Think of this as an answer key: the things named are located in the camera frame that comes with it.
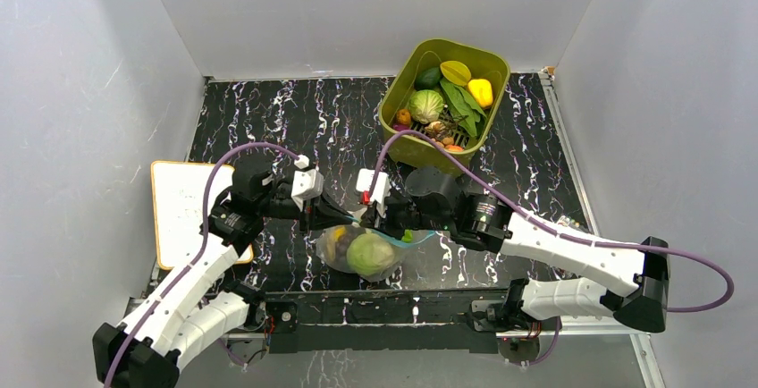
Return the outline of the yellow banana bunch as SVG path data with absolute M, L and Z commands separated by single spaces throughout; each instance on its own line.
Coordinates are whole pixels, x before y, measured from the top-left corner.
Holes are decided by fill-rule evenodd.
M 340 226 L 333 229 L 327 236 L 327 246 L 329 249 L 335 251 L 346 250 L 352 239 L 350 238 L 348 228 L 346 226 Z

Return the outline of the clear zip bag blue zipper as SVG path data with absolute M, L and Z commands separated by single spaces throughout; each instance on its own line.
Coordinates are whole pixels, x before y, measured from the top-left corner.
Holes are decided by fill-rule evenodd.
M 433 231 L 406 230 L 395 239 L 353 223 L 324 229 L 316 254 L 331 269 L 377 283 L 392 276 L 409 253 L 433 236 Z

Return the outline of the green bell pepper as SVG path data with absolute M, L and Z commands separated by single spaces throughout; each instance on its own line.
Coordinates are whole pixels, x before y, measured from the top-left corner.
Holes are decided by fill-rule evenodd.
M 414 240 L 414 234 L 410 230 L 405 230 L 403 236 L 400 239 L 403 243 L 410 244 Z

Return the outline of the dark red grape bunch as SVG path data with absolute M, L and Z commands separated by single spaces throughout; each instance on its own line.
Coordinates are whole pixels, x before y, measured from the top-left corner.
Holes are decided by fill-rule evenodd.
M 337 266 L 346 266 L 348 264 L 347 254 L 350 249 L 352 238 L 340 237 L 330 247 L 329 256 L 332 263 Z

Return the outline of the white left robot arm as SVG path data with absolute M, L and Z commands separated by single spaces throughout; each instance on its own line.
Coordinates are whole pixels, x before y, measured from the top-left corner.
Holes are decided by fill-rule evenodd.
M 307 156 L 284 150 L 293 175 L 269 171 L 214 191 L 217 174 L 232 158 L 213 165 L 201 200 L 201 242 L 151 295 L 118 325 L 102 324 L 93 336 L 96 373 L 105 387 L 174 387 L 181 371 L 230 330 L 256 331 L 266 321 L 264 293 L 229 283 L 208 304 L 215 281 L 245 253 L 267 219 L 292 220 L 304 232 L 351 224 L 353 215 L 324 191 L 323 175 Z

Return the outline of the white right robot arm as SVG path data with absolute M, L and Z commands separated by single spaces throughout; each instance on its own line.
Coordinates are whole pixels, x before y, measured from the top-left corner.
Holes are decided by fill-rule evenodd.
M 394 239 L 411 231 L 447 232 L 465 249 L 532 259 L 574 274 L 563 281 L 512 281 L 501 304 L 473 311 L 485 326 L 525 329 L 554 317 L 596 316 L 642 332 L 665 330 L 670 263 L 663 241 L 648 238 L 651 252 L 617 242 L 603 248 L 597 236 L 510 207 L 492 193 L 465 192 L 434 167 L 412 172 L 405 188 L 399 193 L 386 173 L 360 170 L 356 192 L 366 206 L 361 226 Z

